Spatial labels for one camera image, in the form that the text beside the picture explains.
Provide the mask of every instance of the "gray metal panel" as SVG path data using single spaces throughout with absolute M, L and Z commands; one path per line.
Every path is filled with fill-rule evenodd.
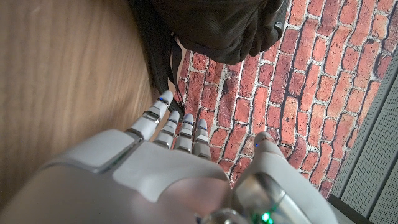
M 349 156 L 343 162 L 339 174 L 333 184 L 333 188 L 331 193 L 338 198 L 341 198 L 343 192 L 345 191 L 346 184 L 348 183 L 349 178 L 351 177 L 351 173 L 358 161 L 359 155 L 361 154 L 366 141 L 368 140 L 368 136 L 373 128 L 374 122 L 379 116 L 379 112 L 381 107 L 384 104 L 384 100 L 386 99 L 391 86 L 397 76 L 398 71 L 398 54 L 395 53 L 391 63 L 384 75 L 384 79 L 381 82 L 381 86 L 379 91 L 377 92 L 371 107 L 369 108 L 368 114 L 359 129 L 358 136 L 355 140 L 354 146 L 349 153 Z
M 398 223 L 398 164 L 392 170 L 369 219 L 373 223 Z
M 392 167 L 398 146 L 398 79 L 377 118 L 341 198 L 369 217 Z

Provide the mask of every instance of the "wooden panel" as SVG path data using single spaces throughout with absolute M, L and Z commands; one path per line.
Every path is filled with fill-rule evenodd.
M 0 207 L 54 154 L 151 104 L 125 0 L 0 1 Z

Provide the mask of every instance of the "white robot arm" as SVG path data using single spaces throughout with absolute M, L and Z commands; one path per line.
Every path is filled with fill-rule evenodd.
M 234 189 L 211 161 L 206 121 L 171 113 L 166 91 L 127 131 L 99 133 L 46 163 L 0 223 L 337 223 L 325 199 L 259 133 Z

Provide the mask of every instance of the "black bag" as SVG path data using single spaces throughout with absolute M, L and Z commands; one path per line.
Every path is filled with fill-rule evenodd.
M 287 0 L 129 0 L 146 48 L 152 78 L 160 93 L 175 85 L 178 101 L 170 110 L 184 113 L 177 86 L 182 51 L 220 63 L 236 64 L 247 54 L 267 50 L 282 36 Z

